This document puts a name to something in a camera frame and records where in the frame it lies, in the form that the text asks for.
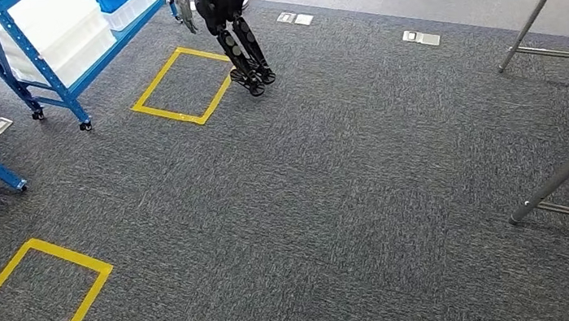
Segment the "black humanoid's grey hand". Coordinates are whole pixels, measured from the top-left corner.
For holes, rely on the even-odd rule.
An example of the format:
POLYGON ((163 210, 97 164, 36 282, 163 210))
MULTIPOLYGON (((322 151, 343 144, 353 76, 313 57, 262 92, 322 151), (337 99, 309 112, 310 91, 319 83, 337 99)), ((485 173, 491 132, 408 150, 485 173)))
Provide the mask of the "black humanoid's grey hand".
POLYGON ((193 10, 191 10, 190 0, 175 0, 178 11, 180 12, 180 18, 182 23, 185 24, 186 28, 192 34, 197 34, 198 28, 193 22, 193 10))

